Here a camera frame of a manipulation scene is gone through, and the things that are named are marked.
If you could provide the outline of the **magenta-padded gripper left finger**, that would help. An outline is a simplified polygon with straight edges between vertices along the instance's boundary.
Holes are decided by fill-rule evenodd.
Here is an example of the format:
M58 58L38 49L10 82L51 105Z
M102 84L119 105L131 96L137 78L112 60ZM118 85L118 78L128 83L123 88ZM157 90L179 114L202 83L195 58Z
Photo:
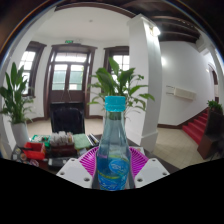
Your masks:
M78 159L70 158L58 171L57 176L83 188L97 189L96 152L94 147Z

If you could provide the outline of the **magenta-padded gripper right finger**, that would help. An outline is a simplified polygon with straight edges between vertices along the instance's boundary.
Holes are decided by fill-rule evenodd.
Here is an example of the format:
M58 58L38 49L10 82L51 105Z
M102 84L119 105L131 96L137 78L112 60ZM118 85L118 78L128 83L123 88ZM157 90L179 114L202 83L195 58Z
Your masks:
M148 158L135 147L131 152L129 187L140 188L169 175L168 170L156 158Z

